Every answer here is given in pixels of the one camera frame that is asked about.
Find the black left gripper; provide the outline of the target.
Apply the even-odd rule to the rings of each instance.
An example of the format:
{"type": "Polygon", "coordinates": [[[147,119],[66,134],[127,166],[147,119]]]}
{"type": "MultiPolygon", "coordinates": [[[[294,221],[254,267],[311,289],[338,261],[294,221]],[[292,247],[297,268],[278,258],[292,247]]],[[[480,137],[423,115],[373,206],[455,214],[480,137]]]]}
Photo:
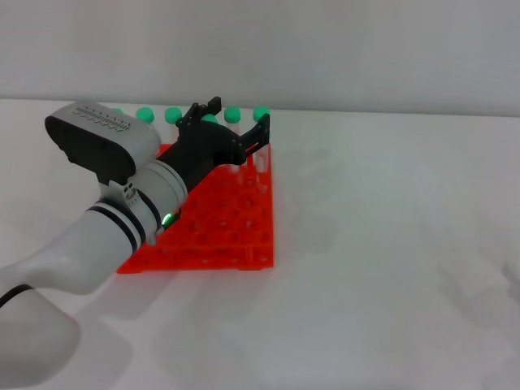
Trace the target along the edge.
{"type": "Polygon", "coordinates": [[[222,110],[221,97],[205,104],[192,104],[184,117],[176,122],[177,141],[161,153],[158,161],[173,168],[188,191],[192,191],[215,167],[240,166],[252,154],[270,143],[271,116],[264,114],[245,134],[237,136],[223,125],[202,117],[217,115],[222,110]]]}

